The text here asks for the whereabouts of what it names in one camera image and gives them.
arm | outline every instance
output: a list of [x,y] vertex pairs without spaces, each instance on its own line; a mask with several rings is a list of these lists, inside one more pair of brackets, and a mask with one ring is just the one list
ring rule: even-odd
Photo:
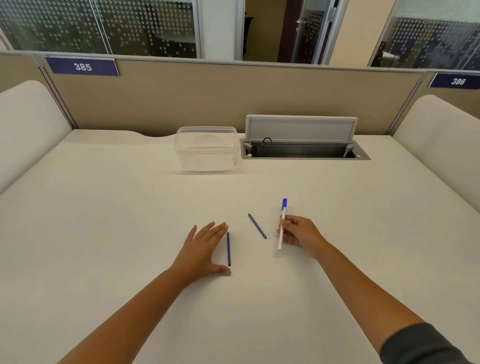
[[286,216],[281,220],[284,241],[299,246],[321,265],[335,290],[357,321],[373,348],[386,363],[417,363],[417,357],[430,355],[432,362],[446,363],[440,359],[449,356],[460,363],[468,363],[461,352],[443,338],[431,325],[383,290],[338,249],[332,246],[317,230],[314,223],[299,216]]
[[213,274],[230,274],[212,264],[212,253],[228,225],[210,223],[188,234],[172,266],[72,349],[59,363],[130,364],[178,295],[191,283]]

blue sign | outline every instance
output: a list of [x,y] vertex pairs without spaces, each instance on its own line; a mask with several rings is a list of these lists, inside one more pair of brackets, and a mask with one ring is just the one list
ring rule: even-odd
[[463,88],[467,90],[480,90],[480,75],[460,73],[437,73],[429,87],[437,88]]
[[106,58],[45,57],[53,73],[119,76],[115,60]]

clear plastic box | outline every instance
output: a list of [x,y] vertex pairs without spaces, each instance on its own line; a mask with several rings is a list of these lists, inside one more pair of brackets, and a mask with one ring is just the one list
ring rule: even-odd
[[240,147],[237,130],[229,126],[184,126],[174,150],[183,170],[230,170]]

hand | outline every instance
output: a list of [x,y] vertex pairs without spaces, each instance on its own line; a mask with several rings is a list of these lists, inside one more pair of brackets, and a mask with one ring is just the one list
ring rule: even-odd
[[301,216],[286,215],[285,220],[281,219],[277,233],[280,233],[280,226],[283,226],[283,241],[299,246],[309,256],[317,259],[319,250],[327,240],[318,231],[312,220]]
[[195,235],[197,226],[194,225],[169,269],[179,273],[185,279],[187,286],[213,274],[230,275],[232,273],[230,268],[212,263],[213,251],[228,230],[228,225],[224,222],[216,227],[213,227],[214,225],[215,223],[212,221],[204,226],[197,235]]

desk surface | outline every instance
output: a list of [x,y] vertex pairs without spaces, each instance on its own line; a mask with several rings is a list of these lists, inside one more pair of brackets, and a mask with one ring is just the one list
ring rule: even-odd
[[173,137],[73,131],[0,196],[0,362],[57,361],[214,219],[230,226],[232,276],[184,291],[136,363],[379,363],[320,267],[276,249],[284,197],[480,361],[480,215],[390,136],[355,139],[372,160],[191,174]]

